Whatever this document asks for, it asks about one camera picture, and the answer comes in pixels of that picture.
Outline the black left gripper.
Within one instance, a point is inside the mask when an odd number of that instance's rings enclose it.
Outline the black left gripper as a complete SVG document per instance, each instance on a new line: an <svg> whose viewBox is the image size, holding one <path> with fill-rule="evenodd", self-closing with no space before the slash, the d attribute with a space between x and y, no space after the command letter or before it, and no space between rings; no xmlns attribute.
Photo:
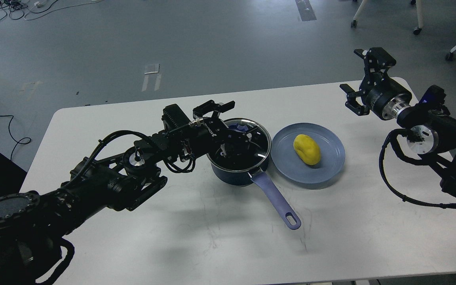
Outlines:
<svg viewBox="0 0 456 285"><path fill-rule="evenodd" d="M219 114L227 112L235 107L235 101L228 103L216 103L214 100L195 107L192 110L194 120L186 118L188 123L186 137L188 139L188 151L192 157L201 157L221 148L222 157L228 159L241 158L250 153L250 141L244 133L228 135L228 125L219 119Z"/></svg>

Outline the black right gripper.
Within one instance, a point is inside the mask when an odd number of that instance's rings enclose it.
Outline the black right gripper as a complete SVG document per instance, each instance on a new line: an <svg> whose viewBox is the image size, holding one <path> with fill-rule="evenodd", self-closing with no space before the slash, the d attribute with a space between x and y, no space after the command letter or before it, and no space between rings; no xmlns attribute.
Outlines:
<svg viewBox="0 0 456 285"><path fill-rule="evenodd" d="M412 94L400 83L388 76L388 70L397 63L382 47L371 47L369 50L355 49L354 54L364 62L364 78L361 90L355 91L348 84L340 84L346 94L345 106L357 116L366 116L373 111L380 119L390 120L395 117L391 113L391 101L410 103Z"/></svg>

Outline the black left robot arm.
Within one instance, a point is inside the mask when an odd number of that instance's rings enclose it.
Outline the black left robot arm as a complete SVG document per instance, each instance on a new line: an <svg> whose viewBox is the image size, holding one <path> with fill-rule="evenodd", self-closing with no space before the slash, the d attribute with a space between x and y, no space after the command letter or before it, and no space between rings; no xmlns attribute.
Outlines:
<svg viewBox="0 0 456 285"><path fill-rule="evenodd" d="M199 157L220 147L230 157L242 153L256 128L229 126L219 118L234 106L210 100L194 108L190 120L178 105L168 105L163 130L107 135L57 190L1 196L0 285L35 285L48 271L43 284L56 282L75 253L65 235L102 209L133 211L163 189L167 177L159 162L172 173L191 173Z"/></svg>

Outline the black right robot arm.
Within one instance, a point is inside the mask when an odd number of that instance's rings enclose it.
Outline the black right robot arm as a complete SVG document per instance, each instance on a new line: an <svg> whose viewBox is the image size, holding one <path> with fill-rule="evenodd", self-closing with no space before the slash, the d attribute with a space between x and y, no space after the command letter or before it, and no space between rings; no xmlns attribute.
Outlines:
<svg viewBox="0 0 456 285"><path fill-rule="evenodd" d="M389 183L384 168L386 149L391 146L401 161L431 168L441 178L442 192L456 198L456 119L445 105L445 91L432 85L417 104L411 105L411 92L388 75L388 70L396 65L393 56L381 47L353 52L363 60L364 78L358 90L340 85L346 93L346 107L358 116L373 112L379 119L395 119L399 125L388 133L380 151L382 180L404 202L456 209L456 203L429 203L400 193Z"/></svg>

